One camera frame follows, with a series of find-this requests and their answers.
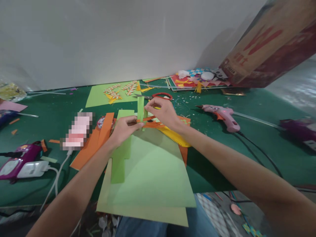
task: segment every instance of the hot glue gun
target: hot glue gun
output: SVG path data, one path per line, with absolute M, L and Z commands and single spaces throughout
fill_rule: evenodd
M 233 133 L 240 130 L 240 126 L 231 116 L 234 113 L 232 109 L 215 105 L 196 105 L 196 107 L 203 109 L 205 112 L 216 114 L 217 120 L 223 120 L 226 124 L 227 131 Z

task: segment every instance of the white cable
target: white cable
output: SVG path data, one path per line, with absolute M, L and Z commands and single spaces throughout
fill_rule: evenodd
M 78 228 L 80 222 L 81 222 L 81 218 L 80 218 L 80 220 L 78 221 L 78 223 L 77 223 L 77 225 L 76 225 L 76 228 L 72 231 L 70 237 L 75 233 L 75 231 L 76 231 L 76 229 Z
M 55 171 L 56 172 L 56 178 L 57 178 L 58 170 L 56 168 L 54 168 L 54 167 L 49 167 L 48 169 Z M 57 187 L 57 185 L 55 185 L 55 196 L 57 196 L 57 195 L 58 195 L 58 187 Z
M 59 175 L 60 175 L 60 173 L 61 173 L 61 171 L 62 171 L 62 169 L 63 169 L 64 164 L 65 164 L 66 161 L 69 159 L 69 157 L 70 157 L 71 154 L 72 154 L 72 150 L 69 150 L 69 151 L 67 152 L 67 157 L 66 157 L 66 159 L 64 160 L 64 162 L 62 163 L 62 165 L 60 166 L 59 171 L 57 172 L 57 175 L 56 175 L 56 179 L 55 179 L 55 181 L 54 181 L 54 183 L 53 183 L 53 185 L 52 185 L 50 191 L 48 192 L 48 195 L 47 195 L 47 197 L 46 197 L 46 199 L 45 199 L 45 201 L 44 201 L 42 207 L 40 208 L 40 212 L 42 212 L 42 209 L 43 209 L 44 205 L 46 204 L 47 199 L 48 199 L 49 195 L 51 194 L 51 192 L 52 192 L 52 190 L 53 190 L 54 187 L 55 187 L 55 192 L 58 194 L 58 190 L 57 190 L 57 189 L 58 189 L 58 179 L 59 179 Z

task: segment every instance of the checkered paper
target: checkered paper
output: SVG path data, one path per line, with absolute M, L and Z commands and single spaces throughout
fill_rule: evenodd
M 221 208 L 221 205 L 215 198 L 209 193 L 204 194 L 212 201 L 204 197 L 203 194 L 197 194 L 197 198 L 207 216 L 210 218 L 218 235 L 220 237 L 242 237 L 230 215 Z

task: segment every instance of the white pom pom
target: white pom pom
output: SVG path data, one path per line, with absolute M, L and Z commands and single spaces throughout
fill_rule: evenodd
M 214 78 L 214 74 L 211 72 L 203 72 L 201 78 L 206 81 L 210 81 Z

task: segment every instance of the white wall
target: white wall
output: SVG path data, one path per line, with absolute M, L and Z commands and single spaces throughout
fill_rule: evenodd
M 0 0 L 0 32 L 29 88 L 93 85 L 217 67 L 265 2 Z

